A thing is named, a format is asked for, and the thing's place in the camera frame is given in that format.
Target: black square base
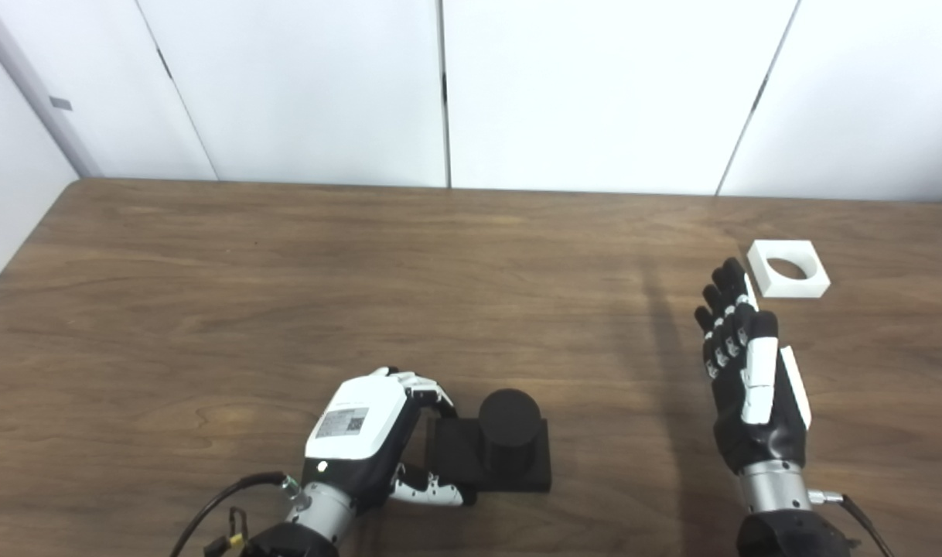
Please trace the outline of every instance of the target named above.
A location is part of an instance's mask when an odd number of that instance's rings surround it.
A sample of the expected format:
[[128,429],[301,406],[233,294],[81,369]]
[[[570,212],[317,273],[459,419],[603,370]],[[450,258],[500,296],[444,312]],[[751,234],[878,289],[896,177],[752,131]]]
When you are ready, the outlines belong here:
[[545,419],[536,434],[531,468],[514,477],[485,470],[478,456],[480,435],[478,419],[437,419],[429,447],[429,469],[438,473],[443,483],[468,484],[480,491],[549,493],[550,439]]

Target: sticker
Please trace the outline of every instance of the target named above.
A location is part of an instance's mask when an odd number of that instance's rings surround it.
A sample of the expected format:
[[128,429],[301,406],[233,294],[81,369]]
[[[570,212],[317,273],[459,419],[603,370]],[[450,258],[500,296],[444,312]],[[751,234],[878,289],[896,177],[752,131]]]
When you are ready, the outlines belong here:
[[334,410],[327,413],[323,423],[319,424],[316,439],[322,437],[341,437],[341,435],[360,435],[364,416],[368,415],[368,408],[351,408],[347,410]]

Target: silver cylinder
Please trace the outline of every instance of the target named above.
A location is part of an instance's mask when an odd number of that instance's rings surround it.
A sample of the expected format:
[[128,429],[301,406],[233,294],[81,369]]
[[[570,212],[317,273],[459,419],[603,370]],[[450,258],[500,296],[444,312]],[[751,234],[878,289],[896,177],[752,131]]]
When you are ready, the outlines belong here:
[[739,484],[750,514],[811,510],[800,466],[793,462],[768,460],[749,465],[739,473]]
[[343,540],[347,526],[354,519],[350,497],[336,487],[316,482],[305,487],[302,493],[305,500],[295,504],[286,521],[304,525],[334,545]]

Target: white square block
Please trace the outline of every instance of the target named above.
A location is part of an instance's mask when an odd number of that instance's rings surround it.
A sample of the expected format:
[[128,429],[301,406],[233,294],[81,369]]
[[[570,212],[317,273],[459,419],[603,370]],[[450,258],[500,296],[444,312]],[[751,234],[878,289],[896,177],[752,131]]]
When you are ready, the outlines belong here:
[[[808,240],[754,240],[746,257],[761,295],[768,299],[816,299],[831,285],[814,244]],[[771,258],[790,261],[807,278],[781,275],[767,263]]]

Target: wooden table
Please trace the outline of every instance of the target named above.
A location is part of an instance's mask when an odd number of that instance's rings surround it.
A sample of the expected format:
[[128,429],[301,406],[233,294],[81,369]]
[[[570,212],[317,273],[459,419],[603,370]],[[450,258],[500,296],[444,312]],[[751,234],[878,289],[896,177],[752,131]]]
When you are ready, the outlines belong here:
[[[140,180],[73,184],[0,278],[0,555],[167,554],[232,480],[298,473],[341,381],[396,364],[465,415],[530,392],[553,491],[389,503],[345,556],[732,556],[691,311],[757,237],[813,240],[832,278],[761,300],[811,397],[808,483],[942,556],[942,205]],[[255,530],[282,514],[237,500]]]

